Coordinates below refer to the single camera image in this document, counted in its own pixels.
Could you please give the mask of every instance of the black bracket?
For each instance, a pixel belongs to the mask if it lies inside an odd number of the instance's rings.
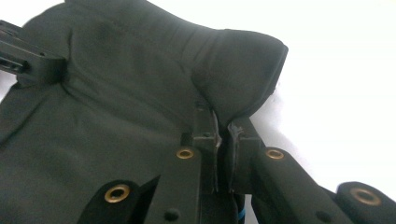
[[[195,102],[192,133],[183,133],[181,145],[194,147],[202,153],[202,192],[212,194],[219,190],[218,153],[221,137],[217,117],[205,99]]]
[[[61,81],[65,58],[20,39],[21,28],[0,21],[0,70],[17,75],[23,86]]]
[[[162,174],[141,187],[127,180],[102,186],[85,207],[78,223],[199,224],[200,151],[181,147],[164,162]]]
[[[379,190],[355,182],[333,194],[288,152],[266,147],[249,119],[234,120],[231,126],[230,191],[252,194],[260,223],[396,223],[396,203]]]

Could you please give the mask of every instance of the white surface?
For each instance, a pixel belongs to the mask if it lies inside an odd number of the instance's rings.
[[[59,2],[2,0],[10,9],[1,19],[23,25]],[[282,40],[290,53],[276,92],[252,117],[264,142],[327,189],[360,181],[396,200],[396,1],[150,2],[204,26]]]

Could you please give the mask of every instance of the brass grommet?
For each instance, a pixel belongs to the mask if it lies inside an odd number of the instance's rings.
[[[350,194],[361,203],[371,206],[379,206],[381,199],[368,189],[354,188],[350,190]]]
[[[265,154],[267,155],[267,157],[274,160],[281,160],[285,158],[285,155],[281,151],[276,149],[269,149],[265,152]]]
[[[194,156],[194,153],[192,152],[191,149],[189,148],[182,148],[181,150],[179,150],[177,152],[177,156],[182,159],[182,160],[186,160],[186,159],[190,159]]]
[[[108,203],[119,203],[126,199],[130,193],[127,185],[117,185],[109,189],[105,194],[105,200]]]

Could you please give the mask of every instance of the bolt hole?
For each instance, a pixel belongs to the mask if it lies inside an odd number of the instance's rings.
[[[109,189],[105,194],[105,200],[108,203],[119,203],[126,199],[130,193],[127,185],[117,185]]]
[[[177,152],[177,156],[180,159],[189,159],[191,157],[193,157],[194,153],[190,150],[190,149],[181,149],[180,151]]]
[[[324,222],[324,223],[331,223],[332,222],[332,217],[329,214],[325,213],[325,212],[318,211],[316,213],[316,215],[317,215],[317,218],[320,221]]]
[[[169,208],[163,217],[166,221],[176,221],[180,217],[180,212],[176,208]]]
[[[125,191],[123,189],[116,189],[113,192],[111,192],[110,196],[112,199],[118,199],[124,193]]]
[[[274,160],[281,160],[285,157],[285,155],[276,149],[270,149],[266,151],[266,154],[269,158],[274,159]]]
[[[361,203],[371,206],[379,206],[381,199],[368,189],[354,188],[350,190],[352,196]]]

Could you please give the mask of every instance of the dark green fabric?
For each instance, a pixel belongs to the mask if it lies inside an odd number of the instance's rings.
[[[21,39],[65,57],[67,71],[55,85],[16,85],[0,105],[2,223],[76,223],[105,183],[150,181],[191,132],[197,95],[225,127],[264,102],[287,50],[140,0],[66,1]]]

